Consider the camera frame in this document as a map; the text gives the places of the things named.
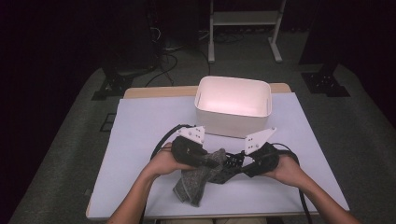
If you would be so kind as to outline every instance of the gray carpet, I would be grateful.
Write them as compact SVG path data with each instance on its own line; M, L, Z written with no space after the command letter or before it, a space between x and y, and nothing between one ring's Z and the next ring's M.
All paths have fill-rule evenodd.
M300 100L351 213L362 223L395 223L394 128L357 77L342 65L334 75L350 97L329 98L309 92L301 73L318 71L319 66L298 65L307 33L279 35L277 43L283 63L275 63L266 41L268 35L245 35L240 42L215 45L216 62L210 65L210 75L288 83ZM201 51L207 53L206 43ZM173 55L177 57L177 67L169 74L175 85L198 85L208 75L208 64L200 51L188 49ZM173 64L173 58L163 60L164 68ZM137 77L133 87L145 86L159 72ZM91 100L104 79L99 69L81 90L10 223L92 223L85 211L109 137L100 129L106 115L116 112L120 99ZM150 83L169 85L165 76ZM283 219L285 223L306 223L304 216ZM315 216L314 223L323 222Z

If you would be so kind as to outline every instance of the white metal stand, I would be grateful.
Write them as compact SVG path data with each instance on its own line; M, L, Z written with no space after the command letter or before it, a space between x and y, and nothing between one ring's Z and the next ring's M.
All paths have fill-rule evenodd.
M210 1L210 27L209 27L209 49L208 57L210 63L215 61L215 46L213 42L213 27L220 25L274 25L275 30L268 38L271 50L277 63L282 62L279 50L276 45L277 34L282 22L283 11L286 0L282 0L279 11L235 11L235 12L214 12L213 1Z

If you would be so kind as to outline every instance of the human arm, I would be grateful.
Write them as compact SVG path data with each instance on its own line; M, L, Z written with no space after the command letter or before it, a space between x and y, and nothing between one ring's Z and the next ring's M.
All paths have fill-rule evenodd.
M160 175L168 175L175 170L192 169L189 165L175 161L167 143L143 168L128 194L107 223L139 223L146 205L151 186Z
M289 156L281 156L276 169L263 175L300 189L318 209L320 216L326 223L360 223L309 177Z

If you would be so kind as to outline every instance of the gray cloth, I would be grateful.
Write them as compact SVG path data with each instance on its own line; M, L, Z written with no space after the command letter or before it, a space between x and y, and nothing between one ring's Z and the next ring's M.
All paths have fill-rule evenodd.
M204 157L214 160L220 165L214 169L200 166L194 170L181 171L181 178L173 188L173 192L181 202L188 201L194 207L199 207L207 180L220 173L223 167L222 164L227 160L224 148L214 153L206 154Z

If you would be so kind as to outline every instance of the white tabletop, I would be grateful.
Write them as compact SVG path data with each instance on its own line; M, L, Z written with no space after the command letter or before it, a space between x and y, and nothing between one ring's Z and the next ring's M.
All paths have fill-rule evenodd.
M163 136L178 124L195 124L193 101L193 96L120 100L87 218L110 217ZM294 93L273 94L273 113L263 128L271 127L276 127L277 131L269 142L282 143L293 150L302 168L349 210ZM205 135L204 149L213 152L221 147L239 153L244 140ZM224 185L207 183L199 207L178 200L172 188L179 179L180 172L174 172L154 182L148 196L146 217L285 216L304 212L296 188L267 177L249 178L240 174ZM313 204L306 201L309 211L316 212Z

